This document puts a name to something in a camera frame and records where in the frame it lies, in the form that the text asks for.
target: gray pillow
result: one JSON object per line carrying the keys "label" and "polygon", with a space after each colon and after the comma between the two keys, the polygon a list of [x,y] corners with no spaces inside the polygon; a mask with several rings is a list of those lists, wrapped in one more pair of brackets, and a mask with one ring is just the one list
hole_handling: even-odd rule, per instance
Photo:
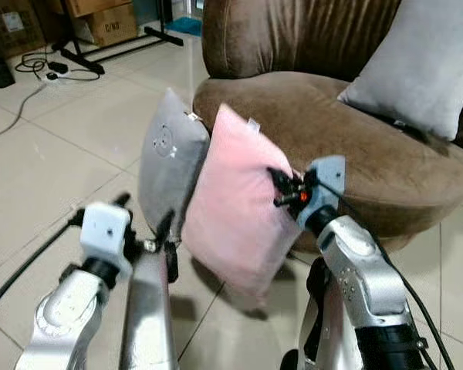
{"label": "gray pillow", "polygon": [[463,0],[403,0],[338,99],[453,140],[463,108]]}
{"label": "gray pillow", "polygon": [[187,205],[208,153],[209,134],[196,115],[167,89],[144,139],[139,205],[153,232],[175,211],[169,241],[180,241]]}

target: cardboard box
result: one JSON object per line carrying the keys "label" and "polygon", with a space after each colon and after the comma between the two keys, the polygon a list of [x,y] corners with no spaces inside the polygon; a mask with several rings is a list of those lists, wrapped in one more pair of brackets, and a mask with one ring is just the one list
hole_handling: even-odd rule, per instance
{"label": "cardboard box", "polygon": [[0,0],[0,51],[10,57],[45,45],[29,0]]}
{"label": "cardboard box", "polygon": [[133,5],[125,4],[74,20],[76,36],[98,46],[107,46],[137,37]]}
{"label": "cardboard box", "polygon": [[[131,0],[66,0],[70,15],[76,18],[130,3]],[[49,0],[53,12],[63,14],[60,0]]]}

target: tile floor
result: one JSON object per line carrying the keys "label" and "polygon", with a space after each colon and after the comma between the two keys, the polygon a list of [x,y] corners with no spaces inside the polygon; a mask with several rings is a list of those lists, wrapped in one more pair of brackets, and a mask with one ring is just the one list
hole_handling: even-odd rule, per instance
{"label": "tile floor", "polygon": [[[207,77],[200,39],[185,47],[159,45],[104,64],[96,82],[56,82],[30,99],[23,119],[0,136],[0,284],[73,212],[122,190],[137,192],[143,134],[157,102],[171,86],[188,103]],[[0,90],[0,129],[19,102],[37,87],[16,75]],[[138,206],[140,236],[149,231]],[[0,369],[10,369],[28,343],[39,299],[56,286],[60,271],[79,261],[79,231],[52,245],[0,301]],[[171,309],[181,368],[274,369],[296,345],[307,295],[309,266],[288,259],[258,320],[230,304],[220,281],[179,249],[181,278],[171,285]],[[463,370],[463,205],[394,255],[428,305],[456,369]],[[89,369],[117,368],[127,284],[113,291],[89,350]],[[421,314],[417,326],[429,336]],[[438,360],[432,346],[431,354]]]}

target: brown sofa chair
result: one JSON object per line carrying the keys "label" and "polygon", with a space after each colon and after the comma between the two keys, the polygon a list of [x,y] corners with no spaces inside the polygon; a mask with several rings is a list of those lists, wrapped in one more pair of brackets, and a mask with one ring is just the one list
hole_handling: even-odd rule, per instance
{"label": "brown sofa chair", "polygon": [[[253,117],[298,170],[320,156],[346,156],[346,197],[390,251],[463,201],[463,111],[455,143],[444,143],[336,100],[386,35],[399,1],[207,0],[202,45],[211,78],[194,98],[210,129],[221,102]],[[313,241],[304,235],[297,247],[313,251]]]}

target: pink pillow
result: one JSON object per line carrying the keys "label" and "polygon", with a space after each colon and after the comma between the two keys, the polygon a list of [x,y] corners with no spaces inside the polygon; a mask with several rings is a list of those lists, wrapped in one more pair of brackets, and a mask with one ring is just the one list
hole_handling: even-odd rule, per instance
{"label": "pink pillow", "polygon": [[278,194],[267,167],[292,176],[285,154],[222,104],[182,230],[195,258],[260,301],[300,235],[286,209],[273,204]]}

